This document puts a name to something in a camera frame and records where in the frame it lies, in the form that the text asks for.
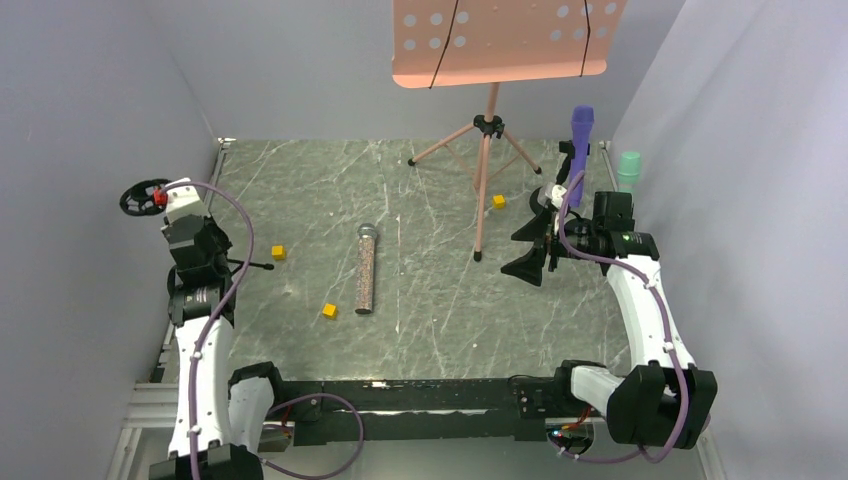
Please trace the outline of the mint green microphone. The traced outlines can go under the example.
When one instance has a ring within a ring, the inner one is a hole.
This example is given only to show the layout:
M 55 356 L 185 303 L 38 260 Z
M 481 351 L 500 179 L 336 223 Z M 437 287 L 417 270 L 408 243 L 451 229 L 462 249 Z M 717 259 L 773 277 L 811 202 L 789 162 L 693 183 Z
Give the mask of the mint green microphone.
M 642 157 L 639 152 L 626 151 L 619 157 L 617 186 L 620 192 L 632 193 L 641 178 Z

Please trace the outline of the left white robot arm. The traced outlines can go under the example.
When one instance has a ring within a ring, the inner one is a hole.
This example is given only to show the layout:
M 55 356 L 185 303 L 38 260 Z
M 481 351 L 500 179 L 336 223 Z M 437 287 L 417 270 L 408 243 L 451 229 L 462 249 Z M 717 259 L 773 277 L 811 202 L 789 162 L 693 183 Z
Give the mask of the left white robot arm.
M 162 233 L 175 262 L 168 312 L 179 349 L 179 381 L 167 458 L 151 465 L 148 476 L 260 479 L 257 450 L 278 398 L 279 373 L 264 362 L 227 375 L 236 288 L 248 265 L 231 266 L 232 244 L 209 215 L 168 219 Z

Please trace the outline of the glitter silver-head microphone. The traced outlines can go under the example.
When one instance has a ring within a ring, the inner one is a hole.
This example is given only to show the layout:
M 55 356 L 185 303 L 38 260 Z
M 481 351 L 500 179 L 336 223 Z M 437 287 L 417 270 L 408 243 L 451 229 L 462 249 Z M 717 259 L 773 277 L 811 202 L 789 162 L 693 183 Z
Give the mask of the glitter silver-head microphone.
M 355 313 L 368 315 L 374 309 L 376 242 L 379 234 L 375 225 L 363 223 L 357 229 L 357 235 Z

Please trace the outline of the black shock-mount tripod stand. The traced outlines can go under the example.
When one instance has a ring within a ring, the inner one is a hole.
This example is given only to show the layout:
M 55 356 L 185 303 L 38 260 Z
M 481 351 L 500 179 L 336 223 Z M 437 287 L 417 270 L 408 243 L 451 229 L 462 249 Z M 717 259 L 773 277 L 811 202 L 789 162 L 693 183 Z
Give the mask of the black shock-mount tripod stand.
M 156 187 L 164 187 L 170 183 L 167 179 L 151 179 L 141 181 L 120 197 L 119 207 L 122 212 L 131 217 L 163 216 L 164 225 L 161 233 L 165 238 L 169 254 L 173 259 L 171 271 L 183 278 L 191 276 L 218 277 L 204 260 L 203 252 L 195 245 L 195 234 L 198 232 L 203 218 L 213 218 L 209 212 L 207 217 L 186 216 L 180 218 L 170 225 L 165 224 L 165 213 L 163 207 L 157 207 L 153 202 L 153 192 Z M 232 265 L 242 267 L 246 264 L 244 260 L 231 259 L 228 252 L 229 268 Z

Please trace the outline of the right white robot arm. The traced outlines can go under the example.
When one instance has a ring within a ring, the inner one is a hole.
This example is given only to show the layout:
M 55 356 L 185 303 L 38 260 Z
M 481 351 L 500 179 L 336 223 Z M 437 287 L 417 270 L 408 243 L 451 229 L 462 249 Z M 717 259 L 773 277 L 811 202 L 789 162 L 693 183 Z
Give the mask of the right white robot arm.
M 590 218 L 572 212 L 569 191 L 543 192 L 536 216 L 513 233 L 530 250 L 502 266 L 503 274 L 541 286 L 544 271 L 561 259 L 597 264 L 621 310 L 631 367 L 617 376 L 589 361 L 566 361 L 558 382 L 563 395 L 595 410 L 614 441 L 666 452 L 691 449 L 710 420 L 718 393 L 713 372 L 696 365 L 666 300 L 660 253 L 651 234 L 639 232 L 630 194 L 596 194 Z

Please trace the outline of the purple microphone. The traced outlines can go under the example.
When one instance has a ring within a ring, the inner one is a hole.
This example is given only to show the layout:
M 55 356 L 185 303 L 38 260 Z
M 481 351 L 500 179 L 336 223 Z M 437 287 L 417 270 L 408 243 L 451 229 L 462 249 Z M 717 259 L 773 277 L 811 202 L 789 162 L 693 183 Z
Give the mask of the purple microphone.
M 590 136 L 594 126 L 594 109 L 590 105 L 578 105 L 571 116 L 572 144 L 575 149 L 571 162 L 569 180 L 586 169 L 589 154 Z

